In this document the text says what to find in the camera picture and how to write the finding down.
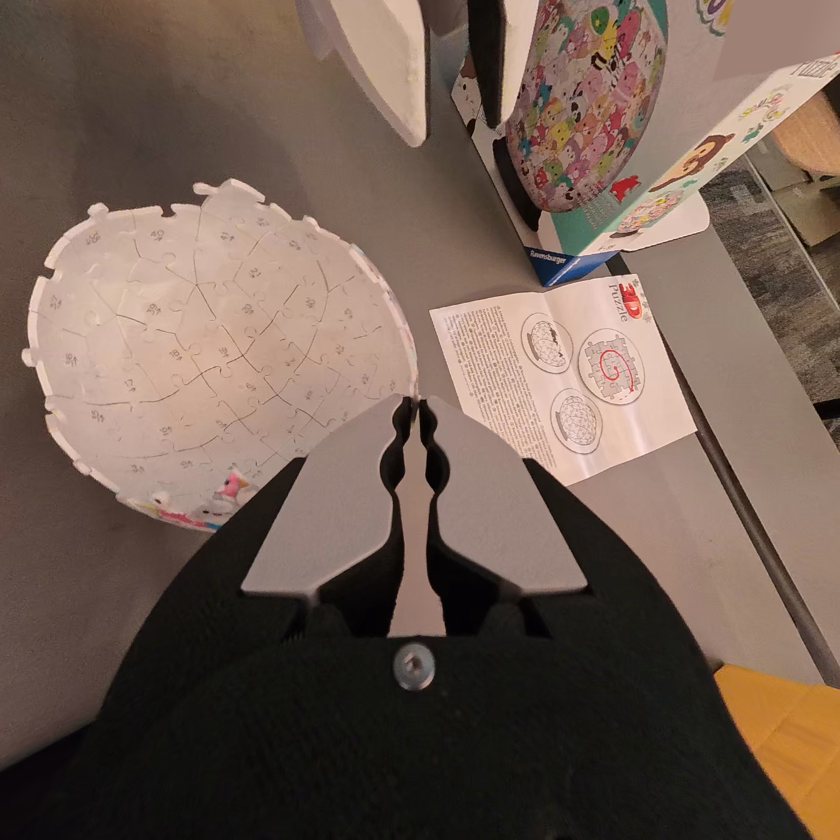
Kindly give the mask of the teal puzzle box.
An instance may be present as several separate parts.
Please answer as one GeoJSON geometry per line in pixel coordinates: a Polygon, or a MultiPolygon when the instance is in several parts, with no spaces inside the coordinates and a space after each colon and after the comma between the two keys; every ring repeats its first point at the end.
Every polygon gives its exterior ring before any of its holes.
{"type": "Polygon", "coordinates": [[[683,206],[838,75],[838,2],[534,4],[507,117],[467,46],[451,99],[542,287],[701,231],[683,206]]]}

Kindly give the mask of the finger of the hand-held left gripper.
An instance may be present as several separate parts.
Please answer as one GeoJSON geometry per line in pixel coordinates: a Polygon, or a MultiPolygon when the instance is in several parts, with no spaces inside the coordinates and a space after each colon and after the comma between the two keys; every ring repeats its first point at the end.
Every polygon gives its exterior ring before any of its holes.
{"type": "Polygon", "coordinates": [[[428,29],[417,1],[296,1],[310,51],[337,55],[411,148],[427,139],[428,29]]]}
{"type": "Polygon", "coordinates": [[[467,10],[481,106],[495,130],[512,114],[527,63],[527,2],[468,1],[467,10]]]}

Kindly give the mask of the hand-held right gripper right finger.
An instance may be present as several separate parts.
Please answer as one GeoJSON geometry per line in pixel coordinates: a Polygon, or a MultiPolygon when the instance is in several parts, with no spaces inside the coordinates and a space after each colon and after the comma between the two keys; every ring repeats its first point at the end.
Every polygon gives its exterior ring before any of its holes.
{"type": "Polygon", "coordinates": [[[419,405],[433,491],[427,575],[449,636],[477,635],[497,606],[576,594],[587,581],[524,459],[436,396],[419,405]]]}

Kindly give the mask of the colourful puzzle ball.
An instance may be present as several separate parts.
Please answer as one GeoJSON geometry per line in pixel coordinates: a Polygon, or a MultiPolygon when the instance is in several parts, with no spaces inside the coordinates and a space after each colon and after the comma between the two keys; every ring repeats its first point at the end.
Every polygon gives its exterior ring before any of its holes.
{"type": "Polygon", "coordinates": [[[215,532],[349,420],[418,398],[417,352],[358,246],[233,178],[193,190],[169,216],[90,206],[45,260],[22,357],[80,473],[215,532]]]}

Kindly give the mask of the yellow plastic bin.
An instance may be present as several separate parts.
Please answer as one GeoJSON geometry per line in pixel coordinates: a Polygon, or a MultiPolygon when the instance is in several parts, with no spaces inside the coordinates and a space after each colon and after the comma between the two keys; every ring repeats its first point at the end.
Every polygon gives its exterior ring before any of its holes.
{"type": "Polygon", "coordinates": [[[839,691],[724,665],[717,686],[746,743],[814,838],[839,838],[839,691]]]}

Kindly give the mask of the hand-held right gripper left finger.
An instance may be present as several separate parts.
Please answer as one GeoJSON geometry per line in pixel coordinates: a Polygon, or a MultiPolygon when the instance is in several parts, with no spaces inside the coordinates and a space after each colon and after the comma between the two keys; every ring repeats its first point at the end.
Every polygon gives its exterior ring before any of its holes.
{"type": "Polygon", "coordinates": [[[317,444],[241,591],[331,606],[353,635],[386,636],[404,573],[396,487],[411,424],[411,397],[391,395],[317,444]]]}

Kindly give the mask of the white instruction leaflet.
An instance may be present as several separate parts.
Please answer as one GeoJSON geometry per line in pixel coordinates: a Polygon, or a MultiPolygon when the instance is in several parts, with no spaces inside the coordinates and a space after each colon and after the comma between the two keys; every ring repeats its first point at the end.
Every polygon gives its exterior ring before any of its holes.
{"type": "Polygon", "coordinates": [[[464,414],[566,487],[697,431],[637,274],[429,314],[464,414]]]}

